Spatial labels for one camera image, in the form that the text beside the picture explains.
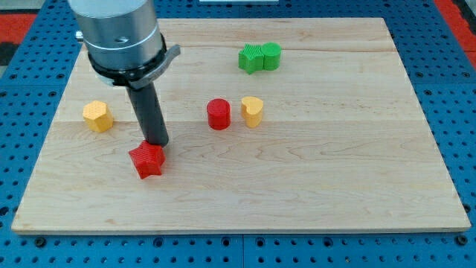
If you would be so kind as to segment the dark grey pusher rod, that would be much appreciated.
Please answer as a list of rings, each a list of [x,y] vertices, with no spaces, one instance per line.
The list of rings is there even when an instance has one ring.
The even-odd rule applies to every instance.
[[[169,136],[154,84],[149,83],[139,89],[127,86],[126,91],[145,140],[149,144],[165,147]]]

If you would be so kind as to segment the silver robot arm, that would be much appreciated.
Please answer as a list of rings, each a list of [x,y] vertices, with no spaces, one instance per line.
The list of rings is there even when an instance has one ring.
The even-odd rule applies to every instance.
[[[167,46],[151,0],[69,0],[93,69],[124,86],[149,144],[169,141],[154,79],[167,63]]]

